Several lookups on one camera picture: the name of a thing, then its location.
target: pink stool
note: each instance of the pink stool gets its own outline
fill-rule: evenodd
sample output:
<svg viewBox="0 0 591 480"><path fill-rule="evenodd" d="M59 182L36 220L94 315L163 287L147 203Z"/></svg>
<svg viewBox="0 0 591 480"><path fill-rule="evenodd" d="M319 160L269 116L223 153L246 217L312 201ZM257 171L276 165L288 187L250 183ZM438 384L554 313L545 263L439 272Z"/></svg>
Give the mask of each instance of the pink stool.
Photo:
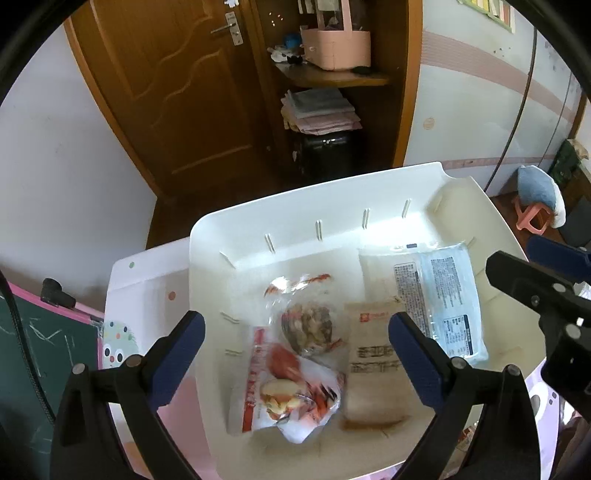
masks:
<svg viewBox="0 0 591 480"><path fill-rule="evenodd" d="M550 210L548 206L540 202L532 203L525 209L525 211L522 211L518 195L513 199L513 205L515 205L515 211L517 212L516 227L518 230L523 230L525 228L536 235L544 234L554 216L554 212ZM531 221L536 217L538 218L540 225L542 225L539 230L531 224Z"/></svg>

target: blue and white package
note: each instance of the blue and white package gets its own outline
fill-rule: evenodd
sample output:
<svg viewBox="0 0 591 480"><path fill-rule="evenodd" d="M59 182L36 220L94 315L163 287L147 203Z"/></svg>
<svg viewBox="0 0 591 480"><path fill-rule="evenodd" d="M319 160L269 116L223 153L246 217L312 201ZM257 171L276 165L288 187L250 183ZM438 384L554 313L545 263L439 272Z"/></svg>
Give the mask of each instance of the blue and white package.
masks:
<svg viewBox="0 0 591 480"><path fill-rule="evenodd" d="M368 301L397 297L407 313L449 357L488 359L480 304L465 244L429 248L368 247L359 251Z"/></svg>

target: cartoon face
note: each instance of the cartoon face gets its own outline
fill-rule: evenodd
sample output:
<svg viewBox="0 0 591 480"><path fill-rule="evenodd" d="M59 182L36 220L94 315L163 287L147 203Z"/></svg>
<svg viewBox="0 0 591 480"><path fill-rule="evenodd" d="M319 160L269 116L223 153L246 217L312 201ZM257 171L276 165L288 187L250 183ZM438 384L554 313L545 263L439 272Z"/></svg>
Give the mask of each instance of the cartoon face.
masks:
<svg viewBox="0 0 591 480"><path fill-rule="evenodd" d="M102 368L118 367L127 357L135 353L139 353L139 349L130 328L121 322L105 322Z"/></svg>

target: white plastic tray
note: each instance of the white plastic tray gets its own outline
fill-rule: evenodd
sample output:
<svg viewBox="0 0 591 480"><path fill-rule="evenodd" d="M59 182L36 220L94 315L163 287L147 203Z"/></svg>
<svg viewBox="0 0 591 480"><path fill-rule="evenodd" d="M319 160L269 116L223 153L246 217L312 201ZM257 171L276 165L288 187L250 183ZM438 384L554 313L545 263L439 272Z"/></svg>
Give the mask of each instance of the white plastic tray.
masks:
<svg viewBox="0 0 591 480"><path fill-rule="evenodd" d="M274 278L331 273L351 301L361 301L357 248L465 241L476 277L488 368L508 363L528 375L544 357L537 316L492 288L484 272L501 249L525 258L511 230L471 178L453 179L440 163L387 170L286 192L201 218L190 238L190 307L206 319L197 355L199 404L210 451L223 480L346 480L403 461L432 418L428 408L385 433L344 432L333 418L302 445L278 429L226 432L233 373L242 359L240 328L266 321L262 294Z"/></svg>

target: wooden door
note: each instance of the wooden door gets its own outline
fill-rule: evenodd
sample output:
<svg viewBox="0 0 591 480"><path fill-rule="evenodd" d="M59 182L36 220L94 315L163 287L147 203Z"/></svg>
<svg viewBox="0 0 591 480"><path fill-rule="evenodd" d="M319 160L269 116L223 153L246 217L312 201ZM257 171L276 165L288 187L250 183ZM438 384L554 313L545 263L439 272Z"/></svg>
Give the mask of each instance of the wooden door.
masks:
<svg viewBox="0 0 591 480"><path fill-rule="evenodd" d="M223 0L90 0L66 24L113 131L157 195L230 203L278 190L248 33Z"/></svg>

